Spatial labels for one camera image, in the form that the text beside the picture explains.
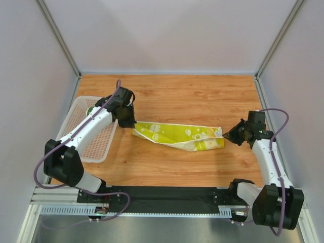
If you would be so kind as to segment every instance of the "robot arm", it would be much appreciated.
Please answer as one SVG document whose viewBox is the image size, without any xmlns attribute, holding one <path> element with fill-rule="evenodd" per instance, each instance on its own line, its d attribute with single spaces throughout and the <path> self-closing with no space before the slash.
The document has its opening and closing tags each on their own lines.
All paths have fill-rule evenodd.
<svg viewBox="0 0 324 243">
<path fill-rule="evenodd" d="M 272 152 L 277 162 L 274 164 L 270 151 L 272 131 L 266 130 L 265 113 L 249 111 L 248 120 L 240 123 L 223 135 L 232 143 L 241 144 L 247 141 L 260 164 L 265 186 L 260 191 L 251 181 L 238 183 L 236 195 L 252 207 L 253 221 L 258 225 L 278 227 L 281 216 L 282 190 L 286 196 L 283 228 L 294 229 L 304 202 L 302 190 L 295 189 L 288 179 L 278 156 L 277 144 L 272 142 Z M 279 177 L 285 188 L 281 187 Z"/>
<path fill-rule="evenodd" d="M 49 140 L 45 145 L 45 154 L 62 142 L 64 146 L 53 152 L 44 161 L 44 173 L 70 186 L 89 192 L 105 192 L 106 182 L 85 172 L 79 154 L 102 129 L 118 120 L 122 128 L 133 128 L 136 123 L 133 102 L 134 93 L 120 87 L 111 102 L 110 96 L 100 99 L 91 113 L 69 134 L 59 141 Z"/>
</svg>

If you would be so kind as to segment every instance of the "white basket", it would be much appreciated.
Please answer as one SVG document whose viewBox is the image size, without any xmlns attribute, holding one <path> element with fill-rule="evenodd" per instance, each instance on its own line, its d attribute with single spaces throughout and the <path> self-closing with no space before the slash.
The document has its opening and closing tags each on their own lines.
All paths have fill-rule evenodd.
<svg viewBox="0 0 324 243">
<path fill-rule="evenodd" d="M 71 132 L 78 124 L 87 117 L 87 109 L 95 106 L 101 97 L 96 96 L 79 96 L 73 102 L 69 113 L 56 137 L 59 140 L 69 132 Z M 87 146 L 82 156 L 82 162 L 100 163 L 103 162 L 108 154 L 113 135 L 116 131 L 117 122 L 106 126 Z"/>
</svg>

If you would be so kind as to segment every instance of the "cable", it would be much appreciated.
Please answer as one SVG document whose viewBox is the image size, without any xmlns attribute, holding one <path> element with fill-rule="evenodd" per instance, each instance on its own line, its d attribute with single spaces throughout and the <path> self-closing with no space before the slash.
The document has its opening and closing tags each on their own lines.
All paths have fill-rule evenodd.
<svg viewBox="0 0 324 243">
<path fill-rule="evenodd" d="M 282 113 L 284 113 L 286 115 L 286 121 L 284 122 L 284 124 L 279 128 L 279 130 L 277 132 L 275 132 L 275 134 L 273 134 L 272 138 L 270 139 L 270 152 L 271 152 L 271 157 L 272 157 L 272 160 L 273 160 L 273 163 L 274 163 L 274 166 L 275 166 L 275 169 L 278 173 L 278 176 L 279 176 L 279 181 L 280 181 L 280 184 L 281 184 L 281 213 L 280 213 L 280 221 L 279 221 L 279 226 L 278 226 L 278 231 L 275 232 L 273 227 L 270 227 L 271 228 L 271 231 L 275 234 L 275 236 L 280 236 L 281 234 L 281 231 L 282 231 L 282 226 L 284 224 L 284 218 L 285 218 L 285 208 L 286 208 L 286 192 L 285 192 L 285 184 L 284 184 L 284 180 L 283 178 L 281 177 L 281 172 L 280 172 L 280 169 L 279 169 L 279 165 L 278 165 L 278 162 L 275 158 L 275 155 L 274 155 L 274 152 L 272 150 L 273 146 L 272 146 L 272 143 L 275 139 L 275 137 L 282 131 L 282 129 L 284 129 L 284 127 L 287 125 L 288 121 L 289 121 L 289 114 L 282 110 L 282 109 L 277 109 L 277 108 L 268 108 L 268 109 L 263 109 L 263 110 L 260 110 L 261 112 L 264 112 L 264 111 L 269 111 L 269 110 L 275 110 L 275 111 L 280 111 Z"/>
<path fill-rule="evenodd" d="M 61 230 L 61 229 L 66 229 L 66 228 L 70 228 L 70 227 L 75 227 L 75 226 L 78 226 L 80 224 L 87 223 L 87 222 L 104 222 L 104 221 L 112 220 L 112 219 L 118 217 L 120 214 L 122 214 L 126 210 L 126 208 L 129 206 L 130 201 L 131 201 L 130 196 L 126 192 L 93 193 L 93 192 L 89 192 L 89 191 L 86 191 L 86 190 L 83 190 L 83 191 L 86 192 L 86 193 L 88 193 L 88 194 L 94 195 L 94 196 L 125 195 L 127 197 L 127 203 L 126 203 L 125 207 L 121 211 L 119 211 L 118 213 L 116 213 L 115 215 L 110 216 L 108 218 L 99 219 L 98 221 L 97 220 L 94 220 L 94 219 L 92 219 L 92 220 L 91 219 L 87 219 L 87 220 L 82 220 L 82 221 L 76 222 L 74 224 L 67 225 L 67 226 L 63 226 L 63 227 L 49 227 L 49 226 L 46 226 L 43 223 L 43 220 L 42 220 L 42 221 L 39 222 L 40 225 L 43 228 L 48 229 L 48 230 Z"/>
<path fill-rule="evenodd" d="M 96 111 L 96 113 L 93 114 L 92 117 L 90 117 L 88 120 L 85 121 L 85 123 L 83 123 L 72 135 L 70 138 L 68 138 L 66 141 L 61 142 L 61 144 L 59 144 L 57 147 L 53 148 L 51 151 L 49 151 L 43 158 L 41 158 L 41 160 L 37 163 L 35 170 L 34 170 L 34 181 L 36 182 L 37 186 L 39 186 L 40 188 L 43 189 L 56 189 L 56 188 L 60 188 L 65 186 L 65 184 L 62 185 L 57 185 L 57 186 L 44 186 L 42 185 L 38 178 L 37 178 L 37 171 L 39 170 L 40 166 L 42 165 L 42 163 L 45 161 L 45 159 L 47 159 L 51 154 L 53 154 L 56 150 L 58 150 L 59 148 L 61 148 L 62 146 L 64 146 L 65 144 L 67 144 L 69 141 L 73 140 L 73 138 L 78 135 L 78 133 L 93 119 L 95 118 L 99 112 L 106 106 L 108 105 L 112 98 L 116 95 L 118 89 L 120 88 L 122 81 L 120 79 L 117 80 L 116 83 L 116 90 L 113 92 L 113 94 L 109 97 L 109 99 L 106 101 L 106 103 L 104 103 L 99 110 Z"/>
</svg>

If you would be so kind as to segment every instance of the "wooden surface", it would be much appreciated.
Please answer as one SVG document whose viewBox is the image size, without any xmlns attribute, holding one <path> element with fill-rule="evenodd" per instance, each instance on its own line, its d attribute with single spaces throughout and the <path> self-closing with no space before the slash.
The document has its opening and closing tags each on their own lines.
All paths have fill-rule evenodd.
<svg viewBox="0 0 324 243">
<path fill-rule="evenodd" d="M 253 77 L 242 75 L 84 75 L 77 95 L 108 96 L 118 78 L 135 93 L 140 121 L 221 127 L 225 133 L 261 108 Z M 117 128 L 104 162 L 83 165 L 108 185 L 227 187 L 234 178 L 263 185 L 247 143 L 226 140 L 224 149 L 187 152 L 138 138 L 130 129 Z"/>
</svg>

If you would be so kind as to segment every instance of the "white wall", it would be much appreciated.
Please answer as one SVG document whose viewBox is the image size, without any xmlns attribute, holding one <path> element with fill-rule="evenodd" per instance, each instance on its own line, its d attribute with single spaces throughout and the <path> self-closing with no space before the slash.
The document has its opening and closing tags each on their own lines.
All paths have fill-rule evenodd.
<svg viewBox="0 0 324 243">
<path fill-rule="evenodd" d="M 0 1 L 0 36 L 0 241 L 15 242 L 76 77 L 34 0 Z"/>
<path fill-rule="evenodd" d="M 261 76 L 269 107 L 291 116 L 279 135 L 288 174 L 305 193 L 320 242 L 324 241 L 324 2 L 307 0 Z M 273 113 L 275 126 L 282 115 Z"/>
<path fill-rule="evenodd" d="M 82 72 L 255 73 L 295 0 L 46 0 Z"/>
</svg>

